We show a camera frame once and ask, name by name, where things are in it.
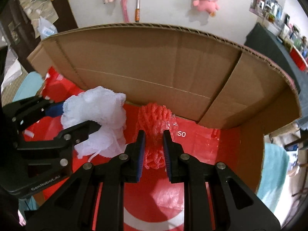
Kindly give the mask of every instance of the red mesh sponge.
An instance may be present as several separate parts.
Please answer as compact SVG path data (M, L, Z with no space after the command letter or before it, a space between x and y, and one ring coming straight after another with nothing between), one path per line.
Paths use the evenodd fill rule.
M165 166L163 150L163 131L169 129L171 137L178 132L176 118L166 106L149 103L139 108L138 121L134 140L136 141L139 130L144 130L146 134L144 167L146 169L159 169Z

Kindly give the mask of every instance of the cluttered table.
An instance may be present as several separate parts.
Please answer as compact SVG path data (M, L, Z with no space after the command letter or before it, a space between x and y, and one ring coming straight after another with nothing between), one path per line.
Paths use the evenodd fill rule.
M297 123L302 129L308 128L308 74L297 67L277 37L259 23L247 35L245 46L272 59L294 80L302 110L302 118Z

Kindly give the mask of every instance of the red item on shelf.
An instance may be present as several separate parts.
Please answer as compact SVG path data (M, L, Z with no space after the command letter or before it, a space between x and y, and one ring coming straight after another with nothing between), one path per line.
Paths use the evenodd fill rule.
M82 92L76 85L54 69L49 69L49 78L42 92L56 102L65 100ZM127 143L134 141L140 107L125 104L126 129L124 136ZM178 130L174 141L183 146L184 152L198 158L201 162L215 164L226 163L236 172L240 143L240 129L209 129L197 125L194 121L175 117ZM60 117L45 117L28 128L34 133L33 138L25 136L27 141L52 140L62 130ZM89 157L77 158L73 152L72 168L75 172L87 162ZM94 165L106 163L110 158L100 155L91 161ZM48 199L66 180L43 191ZM126 183L124 190L124 229L125 231L182 231L184 224L184 185L171 184L164 167L144 169L139 183Z
M301 71L305 71L307 69L307 62L296 47L292 48L290 56Z
M139 108L134 141L137 139L139 130L143 130L146 134L143 162L146 169L159 169L165 166L163 131L169 129L174 140L178 128L175 116L165 105L160 106L150 102Z

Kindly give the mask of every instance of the cardboard flap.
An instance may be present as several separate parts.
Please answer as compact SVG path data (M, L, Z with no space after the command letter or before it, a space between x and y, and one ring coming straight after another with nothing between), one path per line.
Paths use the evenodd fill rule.
M59 72L79 87L102 85L126 93L130 102L165 104L194 121L204 115L241 54L209 37L155 28L76 30L42 44ZM40 65L33 56L29 61Z
M242 53L226 85L199 124L210 128L241 125L271 103L288 85L266 63Z
M292 90L287 87L266 108L241 125L238 176L256 191L261 179L263 136L299 117Z
M45 77L48 69L54 66L56 70L59 70L56 63L52 60L51 56L47 53L46 48L43 47L42 42L35 48L35 50L28 56L28 61L34 67L34 69Z

